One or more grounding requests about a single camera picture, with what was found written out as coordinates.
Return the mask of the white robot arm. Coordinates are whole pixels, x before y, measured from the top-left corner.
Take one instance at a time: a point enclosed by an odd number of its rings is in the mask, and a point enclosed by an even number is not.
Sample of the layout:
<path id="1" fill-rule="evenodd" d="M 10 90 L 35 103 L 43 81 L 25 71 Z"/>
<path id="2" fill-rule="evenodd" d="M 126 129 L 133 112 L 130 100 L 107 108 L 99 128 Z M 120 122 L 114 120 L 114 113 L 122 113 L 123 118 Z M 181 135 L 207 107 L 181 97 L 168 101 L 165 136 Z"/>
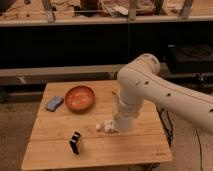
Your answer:
<path id="1" fill-rule="evenodd" d="M 130 130 L 146 99 L 213 135 L 213 96 L 166 81 L 158 76 L 159 71 L 158 59 L 149 53 L 119 70 L 115 128 L 120 132 Z"/>

